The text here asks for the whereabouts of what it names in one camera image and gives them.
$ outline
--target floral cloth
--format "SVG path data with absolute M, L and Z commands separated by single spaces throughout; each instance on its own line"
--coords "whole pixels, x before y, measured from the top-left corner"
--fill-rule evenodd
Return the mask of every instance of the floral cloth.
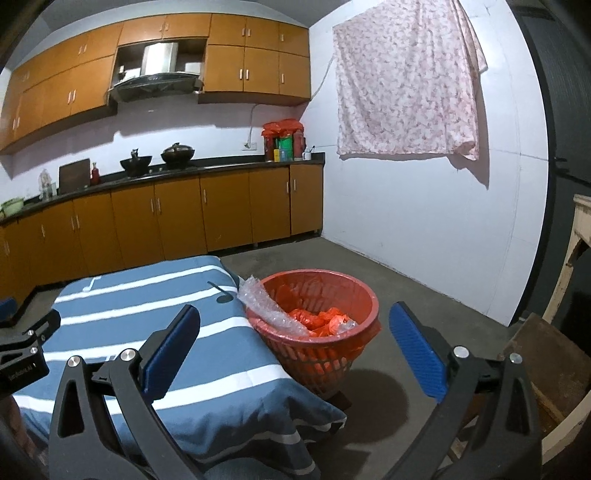
M 478 158 L 487 68 L 459 0 L 385 0 L 333 29 L 340 155 Z

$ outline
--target blue gripper pad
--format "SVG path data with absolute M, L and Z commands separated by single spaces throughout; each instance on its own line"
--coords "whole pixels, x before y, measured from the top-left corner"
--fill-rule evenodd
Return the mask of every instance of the blue gripper pad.
M 17 301 L 13 298 L 0 300 L 0 328 L 12 325 L 10 319 L 17 312 L 17 308 Z
M 425 395 L 441 403 L 447 394 L 447 367 L 427 342 L 413 317 L 403 302 L 395 303 L 390 309 L 390 331 Z
M 197 309 L 185 305 L 166 330 L 154 332 L 139 353 L 140 384 L 144 398 L 153 402 L 164 398 L 189 350 L 199 335 L 201 319 Z

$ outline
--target red bottle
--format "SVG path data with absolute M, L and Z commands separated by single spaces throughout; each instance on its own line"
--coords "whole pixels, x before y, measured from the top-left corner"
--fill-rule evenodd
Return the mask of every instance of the red bottle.
M 90 184 L 98 185 L 100 183 L 99 169 L 96 168 L 96 162 L 92 163 L 92 171 L 90 172 Z

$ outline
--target plastic laundry basket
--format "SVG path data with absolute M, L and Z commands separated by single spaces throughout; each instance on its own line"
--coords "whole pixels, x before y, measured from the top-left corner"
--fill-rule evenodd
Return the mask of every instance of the plastic laundry basket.
M 356 278 L 329 270 L 292 270 L 262 280 L 286 312 L 313 313 L 337 307 L 359 326 L 339 336 L 294 338 L 278 332 L 247 310 L 248 319 L 275 353 L 285 371 L 319 397 L 336 394 L 353 361 L 381 330 L 378 298 Z

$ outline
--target countertop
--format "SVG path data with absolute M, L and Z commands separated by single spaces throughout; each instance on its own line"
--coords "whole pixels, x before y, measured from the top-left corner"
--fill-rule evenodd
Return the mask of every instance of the countertop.
M 0 226 L 13 222 L 20 218 L 32 215 L 49 206 L 73 200 L 86 195 L 93 195 L 100 192 L 109 192 L 127 187 L 153 183 L 161 180 L 172 180 L 190 178 L 205 173 L 221 173 L 227 171 L 256 170 L 260 168 L 281 168 L 290 165 L 324 165 L 324 153 L 312 153 L 312 160 L 305 161 L 284 161 L 265 162 L 262 155 L 245 157 L 223 157 L 209 158 L 204 160 L 191 160 L 190 165 L 183 170 L 163 170 L 165 164 L 150 166 L 150 173 L 137 178 L 129 178 L 124 171 L 105 175 L 101 177 L 102 182 L 96 186 L 88 187 L 76 192 L 57 195 L 50 200 L 42 202 L 37 199 L 27 200 L 23 209 L 10 217 L 0 220 Z

